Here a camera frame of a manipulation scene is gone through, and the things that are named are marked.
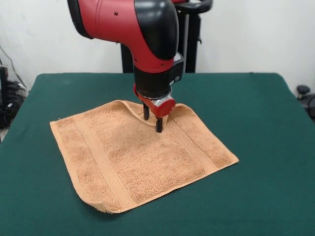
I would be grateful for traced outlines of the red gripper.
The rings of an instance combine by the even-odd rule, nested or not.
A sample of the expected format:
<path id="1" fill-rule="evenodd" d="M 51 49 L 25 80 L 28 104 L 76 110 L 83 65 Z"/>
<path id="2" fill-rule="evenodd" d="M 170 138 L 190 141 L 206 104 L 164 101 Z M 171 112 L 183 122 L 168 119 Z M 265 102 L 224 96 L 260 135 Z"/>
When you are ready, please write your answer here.
<path id="1" fill-rule="evenodd" d="M 150 118 L 150 112 L 152 112 L 157 118 L 156 132 L 161 133 L 163 131 L 163 117 L 168 116 L 176 105 L 175 99 L 171 96 L 172 88 L 167 95 L 163 95 L 160 98 L 148 98 L 142 96 L 136 90 L 136 84 L 133 85 L 134 94 L 143 103 L 143 118 L 148 120 Z"/>

